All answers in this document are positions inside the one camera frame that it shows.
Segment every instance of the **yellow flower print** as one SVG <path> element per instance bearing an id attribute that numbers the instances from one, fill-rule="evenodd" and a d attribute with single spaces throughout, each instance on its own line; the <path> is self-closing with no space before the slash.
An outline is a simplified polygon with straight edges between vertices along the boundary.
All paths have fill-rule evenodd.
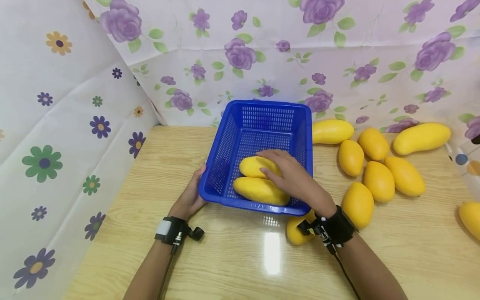
<path id="1" fill-rule="evenodd" d="M 139 118 L 144 114 L 144 109 L 141 106 L 137 106 L 137 108 L 133 110 L 133 114 L 136 118 Z"/>
<path id="2" fill-rule="evenodd" d="M 62 36 L 58 31 L 54 31 L 53 34 L 47 34 L 48 41 L 47 46 L 52 48 L 53 53 L 59 53 L 65 55 L 65 53 L 71 53 L 70 47 L 72 43 L 68 41 L 67 36 Z"/>

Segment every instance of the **yellow mango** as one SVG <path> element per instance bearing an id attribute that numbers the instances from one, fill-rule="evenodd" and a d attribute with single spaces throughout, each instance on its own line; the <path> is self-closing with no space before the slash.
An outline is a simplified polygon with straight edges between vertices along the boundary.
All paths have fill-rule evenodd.
<path id="1" fill-rule="evenodd" d="M 342 120 L 324 120 L 312 125 L 314 144 L 339 144 L 352 137 L 353 126 Z"/>
<path id="2" fill-rule="evenodd" d="M 395 187 L 408 196 L 425 193 L 425 183 L 417 169 L 407 160 L 395 156 L 386 157 L 385 166 L 392 172 Z"/>
<path id="3" fill-rule="evenodd" d="M 407 128 L 393 140 L 393 149 L 400 155 L 436 149 L 450 139 L 450 128 L 439 123 L 425 123 Z"/>
<path id="4" fill-rule="evenodd" d="M 290 200 L 290 196 L 267 179 L 239 177 L 233 181 L 233 189 L 243 197 L 260 203 L 285 206 Z"/>
<path id="5" fill-rule="evenodd" d="M 282 172 L 273 161 L 261 156 L 246 157 L 242 159 L 239 165 L 240 173 L 243 175 L 247 177 L 266 179 L 267 177 L 264 173 L 262 173 L 262 171 L 260 171 L 260 168 L 270 169 L 278 176 L 282 176 Z"/>
<path id="6" fill-rule="evenodd" d="M 307 220 L 309 223 L 313 222 L 316 219 L 315 212 L 311 209 L 306 215 L 304 216 L 293 216 L 288 219 L 287 222 L 287 239 L 295 246 L 300 246 L 305 244 L 306 242 L 313 239 L 315 236 L 314 234 L 310 235 L 303 235 L 300 229 L 297 226 L 303 222 L 303 220 Z"/>
<path id="7" fill-rule="evenodd" d="M 373 196 L 360 182 L 354 182 L 343 197 L 342 209 L 358 229 L 366 228 L 373 215 Z"/>
<path id="8" fill-rule="evenodd" d="M 348 175 L 353 177 L 360 175 L 364 158 L 363 150 L 357 142 L 346 140 L 340 145 L 338 162 Z"/>
<path id="9" fill-rule="evenodd" d="M 480 240 L 480 202 L 465 202 L 460 206 L 458 213 L 463 225 Z"/>
<path id="10" fill-rule="evenodd" d="M 358 139 L 360 146 L 371 159 L 380 161 L 387 157 L 390 146 L 382 133 L 373 127 L 365 129 Z"/>
<path id="11" fill-rule="evenodd" d="M 376 161 L 369 161 L 365 167 L 364 184 L 378 202 L 389 202 L 395 195 L 392 172 Z"/>

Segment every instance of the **table surface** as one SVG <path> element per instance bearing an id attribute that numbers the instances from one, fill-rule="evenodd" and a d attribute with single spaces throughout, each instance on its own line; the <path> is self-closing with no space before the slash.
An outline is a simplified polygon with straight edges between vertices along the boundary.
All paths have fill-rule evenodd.
<path id="1" fill-rule="evenodd" d="M 155 228 L 204 162 L 216 130 L 154 127 L 65 299 L 121 299 L 153 242 Z M 388 140 L 394 134 L 386 134 Z M 314 177 L 340 204 L 349 185 L 337 146 L 314 146 Z M 472 196 L 444 149 L 406 157 L 425 179 L 418 199 L 399 193 L 375 205 L 361 235 L 409 299 L 478 299 L 480 243 L 460 226 L 457 207 Z M 286 241 L 287 216 L 206 205 L 190 221 L 206 232 L 187 239 L 166 299 L 355 299 L 320 239 Z"/>

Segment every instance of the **hand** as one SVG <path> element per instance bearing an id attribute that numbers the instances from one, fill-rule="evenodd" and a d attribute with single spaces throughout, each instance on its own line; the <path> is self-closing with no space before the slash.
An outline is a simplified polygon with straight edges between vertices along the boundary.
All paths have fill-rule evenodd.
<path id="1" fill-rule="evenodd" d="M 187 187 L 170 209 L 168 216 L 175 216 L 188 221 L 194 213 L 206 204 L 206 201 L 198 195 L 198 183 L 205 170 L 206 165 L 204 163 L 200 169 L 193 173 L 192 179 L 190 179 Z"/>
<path id="2" fill-rule="evenodd" d="M 308 204 L 320 216 L 330 217 L 336 212 L 332 196 L 325 191 L 288 152 L 263 150 L 258 156 L 270 159 L 282 171 L 282 177 L 267 168 L 260 171 L 279 189 Z"/>

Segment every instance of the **purple flower print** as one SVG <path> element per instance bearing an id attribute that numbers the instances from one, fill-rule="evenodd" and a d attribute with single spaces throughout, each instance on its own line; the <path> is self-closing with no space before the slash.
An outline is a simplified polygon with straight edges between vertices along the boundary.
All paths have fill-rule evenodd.
<path id="1" fill-rule="evenodd" d="M 404 18 L 410 26 L 415 25 L 415 23 L 422 22 L 425 20 L 425 13 L 431 10 L 435 6 L 432 3 L 432 0 L 423 0 L 420 3 L 413 4 L 410 6 L 407 16 Z"/>
<path id="2" fill-rule="evenodd" d="M 93 240 L 98 233 L 98 230 L 100 229 L 100 226 L 102 226 L 103 220 L 105 220 L 106 215 L 101 212 L 99 212 L 96 216 L 92 216 L 90 218 L 90 224 L 85 226 L 85 231 L 87 234 L 85 234 L 85 239 L 90 239 Z"/>
<path id="3" fill-rule="evenodd" d="M 312 75 L 312 80 L 316 83 L 316 84 L 319 84 L 319 85 L 324 85 L 325 84 L 325 79 L 327 77 L 323 74 L 320 74 L 320 73 L 315 73 Z"/>
<path id="4" fill-rule="evenodd" d="M 406 119 L 403 119 L 396 124 L 392 124 L 392 125 L 388 126 L 385 131 L 386 132 L 391 132 L 391 133 L 400 133 L 407 128 L 410 128 L 410 127 L 413 127 L 413 126 L 417 125 L 418 123 L 419 122 L 417 120 L 414 120 L 412 118 L 406 118 Z"/>
<path id="5" fill-rule="evenodd" d="M 205 29 L 210 29 L 210 24 L 208 22 L 210 15 L 205 13 L 203 9 L 199 9 L 197 14 L 192 15 L 193 26 L 198 28 L 200 31 L 205 31 Z"/>
<path id="6" fill-rule="evenodd" d="M 132 138 L 128 140 L 128 144 L 131 146 L 129 152 L 133 154 L 133 158 L 137 158 L 140 149 L 145 143 L 145 139 L 146 137 L 144 137 L 144 133 L 141 131 L 132 133 Z"/>
<path id="7" fill-rule="evenodd" d="M 450 22 L 463 19 L 467 13 L 474 10 L 480 4 L 480 0 L 465 0 L 462 4 L 457 6 L 455 13 L 450 18 Z"/>
<path id="8" fill-rule="evenodd" d="M 31 213 L 31 216 L 33 217 L 32 220 L 40 221 L 40 219 L 43 219 L 46 214 L 47 208 L 40 206 L 39 208 L 34 209 Z"/>
<path id="9" fill-rule="evenodd" d="M 288 52 L 290 51 L 290 43 L 282 39 L 276 44 L 276 49 L 278 50 L 278 52 Z"/>
<path id="10" fill-rule="evenodd" d="M 332 103 L 333 94 L 324 90 L 316 91 L 312 97 L 305 99 L 305 105 L 310 107 L 312 112 L 322 112 L 327 110 Z"/>
<path id="11" fill-rule="evenodd" d="M 238 37 L 225 45 L 225 56 L 229 63 L 237 69 L 250 70 L 257 62 L 257 55 L 252 48 L 245 46 L 245 42 Z"/>
<path id="12" fill-rule="evenodd" d="M 124 0 L 112 0 L 110 10 L 100 15 L 100 24 L 119 43 L 133 41 L 142 33 L 140 11 Z"/>
<path id="13" fill-rule="evenodd" d="M 377 72 L 377 67 L 374 67 L 371 64 L 366 64 L 355 70 L 355 77 L 353 77 L 353 79 L 355 81 L 365 81 L 368 80 L 371 75 L 375 74 L 375 72 Z"/>
<path id="14" fill-rule="evenodd" d="M 442 98 L 445 95 L 446 92 L 447 91 L 445 91 L 444 88 L 436 87 L 433 91 L 429 91 L 425 95 L 423 102 L 437 102 L 438 100 L 440 100 L 440 98 Z"/>
<path id="15" fill-rule="evenodd" d="M 50 106 L 50 104 L 53 103 L 52 99 L 53 97 L 50 96 L 49 93 L 44 93 L 44 92 L 41 92 L 39 95 L 37 95 L 38 97 L 38 102 L 42 104 L 42 106 Z"/>
<path id="16" fill-rule="evenodd" d="M 173 107 L 178 108 L 180 111 L 191 109 L 193 105 L 190 94 L 179 89 L 173 93 L 170 103 Z"/>
<path id="17" fill-rule="evenodd" d="M 176 85 L 177 83 L 175 80 L 173 80 L 173 77 L 170 76 L 163 76 L 162 79 L 160 79 L 161 82 L 167 84 L 167 85 Z"/>
<path id="18" fill-rule="evenodd" d="M 474 117 L 467 123 L 467 131 L 465 131 L 465 137 L 473 140 L 480 136 L 480 117 Z"/>
<path id="19" fill-rule="evenodd" d="M 357 120 L 355 121 L 355 123 L 357 123 L 357 124 L 362 124 L 362 123 L 365 123 L 366 121 L 368 121 L 368 119 L 370 119 L 370 117 L 360 116 L 360 117 L 357 118 Z"/>
<path id="20" fill-rule="evenodd" d="M 451 43 L 452 35 L 442 32 L 423 44 L 417 53 L 415 68 L 419 71 L 433 71 L 441 62 L 447 61 L 455 51 L 455 44 Z"/>
<path id="21" fill-rule="evenodd" d="M 108 137 L 108 132 L 111 132 L 110 122 L 105 120 L 104 116 L 94 116 L 93 121 L 90 121 L 90 126 L 92 126 L 92 133 L 96 134 L 97 138 L 101 139 L 102 137 Z"/>
<path id="22" fill-rule="evenodd" d="M 420 107 L 418 105 L 415 105 L 415 104 L 408 104 L 408 105 L 405 105 L 403 107 L 403 110 L 407 113 L 407 114 L 414 114 L 417 112 L 417 109 L 419 109 Z"/>
<path id="23" fill-rule="evenodd" d="M 300 10 L 303 12 L 303 22 L 317 25 L 326 23 L 333 19 L 344 4 L 345 0 L 301 0 Z"/>
<path id="24" fill-rule="evenodd" d="M 190 72 L 192 72 L 193 77 L 195 79 L 201 79 L 201 80 L 205 79 L 205 69 L 199 64 L 194 64 L 190 68 Z"/>
<path id="25" fill-rule="evenodd" d="M 243 24 L 247 21 L 247 13 L 244 11 L 238 11 L 233 14 L 232 17 L 232 28 L 233 30 L 239 30 L 240 28 L 243 28 Z"/>
<path id="26" fill-rule="evenodd" d="M 52 258 L 55 254 L 55 250 L 50 250 L 47 253 L 45 248 L 40 249 L 38 254 L 28 256 L 24 261 L 24 268 L 18 270 L 14 279 L 19 279 L 15 283 L 15 288 L 21 288 L 27 284 L 27 288 L 31 288 L 35 285 L 37 279 L 43 279 L 48 274 L 47 268 L 50 268 L 55 263 L 55 258 Z"/>
<path id="27" fill-rule="evenodd" d="M 271 97 L 273 96 L 273 92 L 274 92 L 273 88 L 269 85 L 264 85 L 263 87 L 258 89 L 258 93 L 262 97 Z"/>

